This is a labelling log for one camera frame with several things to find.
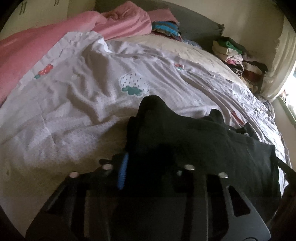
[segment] gray headboard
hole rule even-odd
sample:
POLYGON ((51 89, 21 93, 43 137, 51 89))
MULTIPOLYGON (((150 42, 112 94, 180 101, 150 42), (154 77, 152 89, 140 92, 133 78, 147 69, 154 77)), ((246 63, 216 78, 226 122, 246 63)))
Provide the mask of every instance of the gray headboard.
MULTIPOLYGON (((127 0, 96 0, 95 9, 98 12, 108 12, 123 4, 127 0)), ((213 40, 219 38, 224 30, 209 18, 188 8, 161 0, 130 0, 145 11, 169 8, 180 22, 181 36, 197 42, 203 49, 212 52, 213 40)))

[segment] pink blanket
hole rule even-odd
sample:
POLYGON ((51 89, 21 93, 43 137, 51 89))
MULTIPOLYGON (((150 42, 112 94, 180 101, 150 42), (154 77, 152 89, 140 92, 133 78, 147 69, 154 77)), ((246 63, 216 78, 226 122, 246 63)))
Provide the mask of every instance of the pink blanket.
POLYGON ((94 30, 105 40, 149 34, 146 11, 126 2, 108 13, 84 12, 64 22, 30 28, 0 41, 0 106, 27 73, 67 32, 94 30))

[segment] white curtain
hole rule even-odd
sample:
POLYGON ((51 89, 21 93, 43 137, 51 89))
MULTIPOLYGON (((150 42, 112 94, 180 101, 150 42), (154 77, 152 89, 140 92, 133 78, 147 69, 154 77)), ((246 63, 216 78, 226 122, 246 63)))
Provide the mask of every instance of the white curtain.
POLYGON ((263 78, 261 95, 273 101, 283 90, 296 61, 296 33, 284 17, 279 46, 270 71, 263 78))

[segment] metal screw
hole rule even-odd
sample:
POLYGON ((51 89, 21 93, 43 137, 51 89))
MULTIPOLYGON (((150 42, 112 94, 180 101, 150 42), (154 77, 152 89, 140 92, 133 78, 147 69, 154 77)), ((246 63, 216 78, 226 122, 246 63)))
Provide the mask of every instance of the metal screw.
POLYGON ((186 170, 193 171, 195 169, 195 166, 194 165, 187 164, 187 165, 184 166, 184 168, 186 170))
POLYGON ((104 170, 112 170, 113 169, 113 165, 112 164, 105 164, 102 166, 102 168, 104 170))
POLYGON ((221 172, 221 173, 219 173, 218 174, 218 176, 220 177, 220 178, 228 178, 228 175, 227 175, 227 173, 225 173, 225 172, 221 172))
POLYGON ((79 173, 78 172, 70 172, 70 174, 69 174, 69 177, 70 178, 77 178, 77 177, 79 177, 79 173))

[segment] bed sheet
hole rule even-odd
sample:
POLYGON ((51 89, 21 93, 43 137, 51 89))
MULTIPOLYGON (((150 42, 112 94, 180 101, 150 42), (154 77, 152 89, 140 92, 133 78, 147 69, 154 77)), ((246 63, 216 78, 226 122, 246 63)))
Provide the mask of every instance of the bed sheet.
POLYGON ((218 59, 213 54, 203 49, 194 47, 190 44, 179 42, 165 36, 155 34, 124 37, 118 38, 116 40, 139 43, 155 49, 170 51, 183 59, 202 65, 209 71, 220 74, 225 79, 238 84, 242 88, 248 88, 246 84, 220 59, 218 59))
POLYGON ((99 159, 123 150, 129 117, 147 95, 183 116, 217 109, 239 128, 234 111, 285 160, 273 118, 249 89, 172 52, 70 32, 0 108, 0 204, 23 235, 69 172, 93 171, 99 159))

